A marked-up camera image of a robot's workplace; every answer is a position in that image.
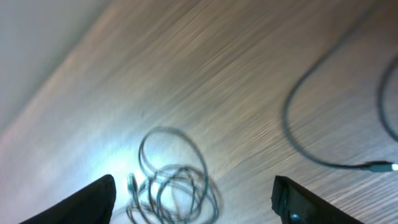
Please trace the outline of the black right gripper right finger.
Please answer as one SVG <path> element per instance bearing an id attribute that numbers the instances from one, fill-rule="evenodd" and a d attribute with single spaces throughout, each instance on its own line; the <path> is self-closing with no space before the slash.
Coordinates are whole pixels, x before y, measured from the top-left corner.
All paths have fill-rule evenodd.
<path id="1" fill-rule="evenodd" d="M 275 176 L 271 201 L 283 224 L 362 224 L 286 176 Z"/>

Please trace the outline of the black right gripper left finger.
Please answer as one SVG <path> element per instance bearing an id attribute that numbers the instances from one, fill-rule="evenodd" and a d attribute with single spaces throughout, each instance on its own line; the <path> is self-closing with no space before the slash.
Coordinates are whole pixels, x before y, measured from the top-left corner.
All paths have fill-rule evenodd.
<path id="1" fill-rule="evenodd" d="M 115 201 L 114 177 L 107 174 L 21 224 L 109 224 Z"/>

